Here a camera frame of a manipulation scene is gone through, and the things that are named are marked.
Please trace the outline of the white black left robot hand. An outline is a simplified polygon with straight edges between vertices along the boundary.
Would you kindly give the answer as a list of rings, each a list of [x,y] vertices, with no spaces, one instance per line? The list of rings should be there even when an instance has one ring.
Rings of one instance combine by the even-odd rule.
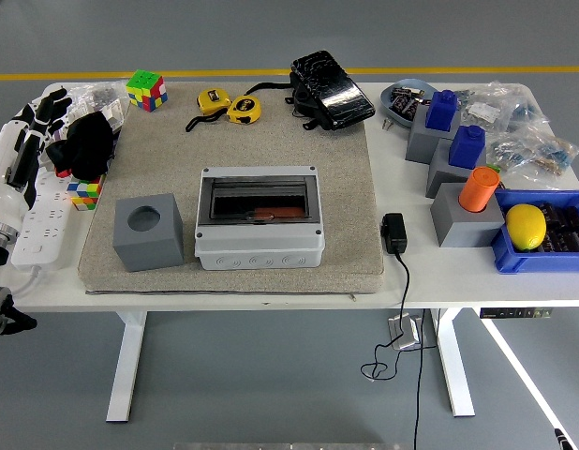
[[[0,130],[0,236],[16,241],[26,213],[36,200],[36,178],[48,161],[46,147],[65,125],[72,98],[57,87],[32,100]]]

